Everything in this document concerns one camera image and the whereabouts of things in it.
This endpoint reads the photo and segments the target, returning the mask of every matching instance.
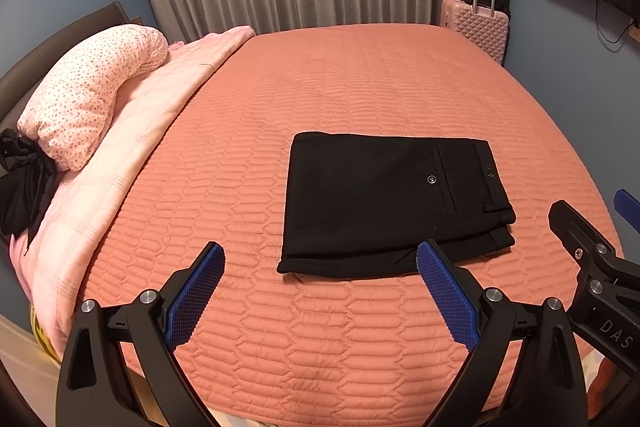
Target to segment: blue gripper pad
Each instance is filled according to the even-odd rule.
[[[417,264],[453,340],[473,351],[480,341],[476,309],[429,243],[418,247]]]
[[[640,233],[640,201],[622,189],[613,197],[613,208]]]
[[[164,343],[169,351],[189,341],[224,272],[225,251],[214,244],[167,311]]]

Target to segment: orange quilted bedspread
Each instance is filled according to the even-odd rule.
[[[176,351],[212,409],[291,427],[418,427],[466,356],[418,276],[276,272],[289,148],[308,130],[488,140],[516,211],[516,245],[467,267],[513,300],[571,301],[577,267],[547,223],[556,200],[619,248],[602,198],[552,120],[457,33],[358,25],[258,36],[200,88],[149,157],[79,297],[128,302],[189,266],[207,241],[223,245],[225,275]],[[499,404],[517,349],[487,407]],[[126,356],[135,367],[133,351]]]

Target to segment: wall outlet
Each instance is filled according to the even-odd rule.
[[[640,28],[638,26],[640,26],[640,23],[638,22],[631,25],[631,28],[629,28],[629,36],[633,40],[640,42]]]

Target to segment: pink polka dot pillow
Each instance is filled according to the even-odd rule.
[[[60,170],[86,165],[113,118],[118,88],[159,68],[167,42],[155,28],[114,26],[71,48],[46,74],[18,120]]]

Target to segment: folded black trousers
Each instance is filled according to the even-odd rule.
[[[406,275],[430,238],[454,263],[514,245],[515,219],[484,140],[303,132],[290,150],[277,271]]]

